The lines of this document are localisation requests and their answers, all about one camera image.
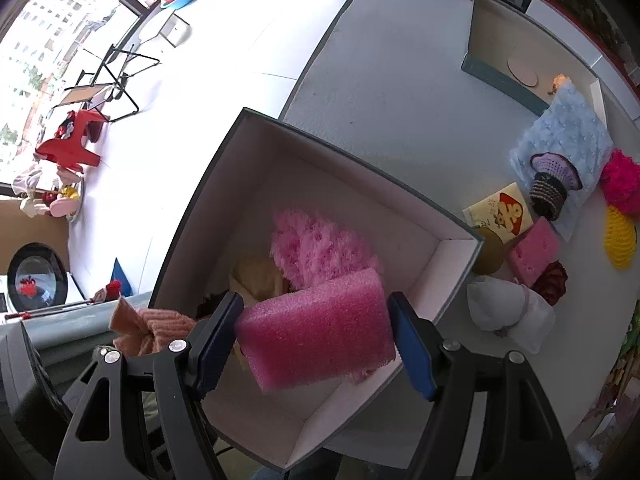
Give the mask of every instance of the brown wall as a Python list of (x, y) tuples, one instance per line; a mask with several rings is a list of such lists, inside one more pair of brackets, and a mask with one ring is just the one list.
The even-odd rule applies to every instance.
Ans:
[(20, 211), (20, 200), (0, 200), (0, 274), (6, 274), (16, 251), (30, 242), (51, 247), (68, 270), (68, 233), (68, 223), (64, 218), (29, 218)]

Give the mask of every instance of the pink fluffy cloth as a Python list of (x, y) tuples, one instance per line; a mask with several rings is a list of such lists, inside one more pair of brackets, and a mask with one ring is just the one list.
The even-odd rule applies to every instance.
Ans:
[(271, 256), (294, 290), (321, 285), (363, 269), (382, 273), (382, 264), (363, 238), (334, 222), (302, 211), (274, 215)]
[(640, 166), (622, 150), (613, 150), (602, 169), (600, 186), (607, 204), (622, 214), (640, 216)]
[(120, 297), (111, 314), (109, 329), (122, 334), (113, 340), (113, 345), (124, 357), (137, 357), (155, 354), (174, 339), (184, 339), (195, 325), (193, 319), (173, 310), (136, 310)]

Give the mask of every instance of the screw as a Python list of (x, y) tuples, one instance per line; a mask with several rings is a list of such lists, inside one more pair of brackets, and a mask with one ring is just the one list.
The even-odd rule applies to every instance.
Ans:
[(187, 342), (184, 339), (176, 339), (169, 343), (171, 352), (182, 352), (185, 348), (187, 348)]
[(514, 350), (513, 352), (509, 352), (509, 361), (514, 364), (521, 365), (524, 362), (524, 355)]
[(120, 358), (120, 352), (112, 350), (107, 355), (104, 356), (104, 360), (109, 364), (116, 362)]
[(460, 342), (455, 339), (445, 339), (442, 347), (449, 352), (455, 352), (456, 350), (460, 350)]

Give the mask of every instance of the pink sponge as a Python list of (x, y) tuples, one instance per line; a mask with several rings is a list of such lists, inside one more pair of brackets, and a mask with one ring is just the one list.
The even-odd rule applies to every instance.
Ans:
[(600, 185), (607, 204), (622, 214), (640, 214), (640, 166), (621, 150), (613, 150), (602, 168)]
[(264, 392), (378, 368), (396, 357), (373, 269), (258, 303), (239, 317), (236, 337)]
[(548, 264), (556, 260), (559, 248), (560, 244), (551, 224), (546, 218), (539, 218), (507, 258), (520, 283), (531, 287)]
[(369, 267), (382, 273), (378, 257), (365, 241), (352, 231), (340, 230), (334, 222), (302, 211), (281, 211), (274, 222), (271, 256), (294, 290)]

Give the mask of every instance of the washing machine door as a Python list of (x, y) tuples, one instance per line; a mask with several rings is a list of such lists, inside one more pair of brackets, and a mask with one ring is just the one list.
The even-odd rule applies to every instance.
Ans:
[(6, 288), (18, 312), (64, 304), (68, 288), (66, 270), (50, 247), (27, 244), (9, 263)]

